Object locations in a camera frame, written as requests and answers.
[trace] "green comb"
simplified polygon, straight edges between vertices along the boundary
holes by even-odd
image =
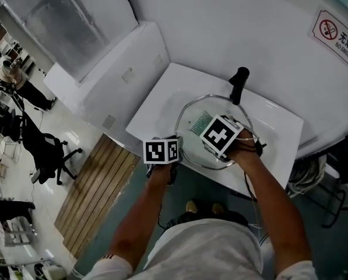
[[[198,137],[203,133],[205,128],[211,123],[214,117],[212,117],[205,110],[201,113],[201,115],[195,120],[195,122],[191,125],[189,130],[195,133]]]

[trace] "black handle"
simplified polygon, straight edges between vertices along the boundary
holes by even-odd
[[[241,100],[242,90],[244,89],[246,80],[249,78],[250,71],[247,68],[238,68],[237,73],[229,80],[233,85],[233,90],[230,99],[234,105],[239,105]]]

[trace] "black pants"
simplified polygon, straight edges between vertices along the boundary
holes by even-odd
[[[169,229],[175,225],[187,223],[191,221],[197,221],[201,219],[220,219],[220,220],[226,220],[234,223],[238,223],[241,225],[244,225],[246,227],[249,227],[249,222],[246,220],[244,216],[242,216],[238,212],[232,212],[232,211],[226,211],[224,213],[220,213],[215,215],[213,212],[205,212],[205,213],[192,213],[192,212],[186,212],[182,214],[181,216],[170,220],[167,223],[166,229]]]
[[[0,200],[0,221],[22,216],[29,224],[32,224],[29,208],[31,208],[30,202]]]
[[[17,90],[17,93],[35,107],[41,108],[44,111],[51,108],[52,101],[47,100],[44,94],[37,90],[29,81],[26,81],[24,85]]]

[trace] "red prohibition circle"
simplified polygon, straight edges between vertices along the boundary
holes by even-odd
[[[331,20],[323,20],[319,25],[320,33],[327,40],[335,40],[338,35],[336,25]]]

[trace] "wooden floor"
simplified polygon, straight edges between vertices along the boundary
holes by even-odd
[[[64,246],[79,258],[140,158],[101,136],[56,218]]]

